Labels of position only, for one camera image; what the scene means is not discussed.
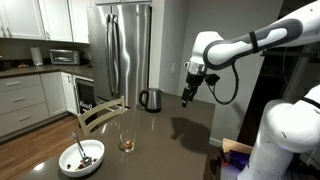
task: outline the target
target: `table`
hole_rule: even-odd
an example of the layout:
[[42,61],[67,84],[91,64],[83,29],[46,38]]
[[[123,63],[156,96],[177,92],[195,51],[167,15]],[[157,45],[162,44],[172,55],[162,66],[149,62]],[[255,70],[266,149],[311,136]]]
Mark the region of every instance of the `table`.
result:
[[[163,94],[160,113],[131,108],[86,137],[101,141],[106,152],[97,171],[84,178],[202,179],[214,107],[194,100],[183,108],[179,96]],[[131,153],[119,150],[119,136],[125,130],[137,133]],[[33,169],[21,179],[70,179],[61,172],[59,157],[60,154],[43,162],[41,169]]]

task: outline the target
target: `glass cup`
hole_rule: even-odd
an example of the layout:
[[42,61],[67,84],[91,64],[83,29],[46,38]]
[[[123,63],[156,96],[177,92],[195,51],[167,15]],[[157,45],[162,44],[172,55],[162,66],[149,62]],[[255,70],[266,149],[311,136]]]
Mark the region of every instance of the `glass cup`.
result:
[[121,146],[125,152],[131,152],[134,150],[136,133],[131,131],[125,131],[120,135]]

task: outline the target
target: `stainless steel refrigerator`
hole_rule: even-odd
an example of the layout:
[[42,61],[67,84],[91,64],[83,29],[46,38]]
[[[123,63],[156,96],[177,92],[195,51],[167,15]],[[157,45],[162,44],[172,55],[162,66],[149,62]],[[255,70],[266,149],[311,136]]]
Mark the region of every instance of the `stainless steel refrigerator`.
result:
[[96,103],[124,95],[133,107],[148,87],[150,6],[96,6],[87,17]]

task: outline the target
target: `chair back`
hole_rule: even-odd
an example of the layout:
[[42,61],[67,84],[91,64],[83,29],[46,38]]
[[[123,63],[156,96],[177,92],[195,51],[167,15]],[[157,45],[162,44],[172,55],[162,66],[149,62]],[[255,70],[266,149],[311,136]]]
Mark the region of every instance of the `chair back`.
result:
[[[86,123],[86,120],[94,115],[97,114],[100,111],[103,111],[109,107],[115,106],[115,105],[121,105],[121,108],[108,112],[106,114],[103,114],[102,116],[98,117],[97,119],[93,120],[92,122],[90,122],[89,124]],[[82,115],[79,114],[78,115],[78,120],[80,122],[81,128],[84,132],[84,135],[87,136],[88,134],[90,134],[91,130],[96,127],[98,124],[110,119],[111,117],[117,116],[119,114],[122,114],[126,111],[125,108],[125,101],[124,101],[124,96],[121,96],[121,98],[113,100],[113,101],[109,101],[103,104],[100,104],[88,111],[86,111],[85,113],[83,113]]]

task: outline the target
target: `white kitchen cabinet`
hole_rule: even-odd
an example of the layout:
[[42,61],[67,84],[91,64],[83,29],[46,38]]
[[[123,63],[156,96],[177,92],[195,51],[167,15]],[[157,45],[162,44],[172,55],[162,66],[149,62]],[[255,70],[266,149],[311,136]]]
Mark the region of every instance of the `white kitchen cabinet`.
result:
[[49,118],[45,102],[0,115],[0,136]]
[[61,73],[46,73],[41,74],[40,76],[50,117],[65,112],[67,108],[64,98]]
[[64,96],[66,99],[67,110],[72,114],[78,114],[77,100],[75,94],[75,88],[72,80],[72,75],[67,73],[61,73],[62,84],[64,89]]
[[68,0],[39,0],[46,39],[72,42]]
[[0,92],[21,89],[30,86],[41,85],[40,76],[20,76],[13,78],[0,79]]
[[72,25],[73,41],[89,43],[87,7],[91,6],[90,0],[68,0]]
[[0,93],[0,114],[46,102],[41,85]]
[[38,0],[0,0],[1,37],[44,40]]

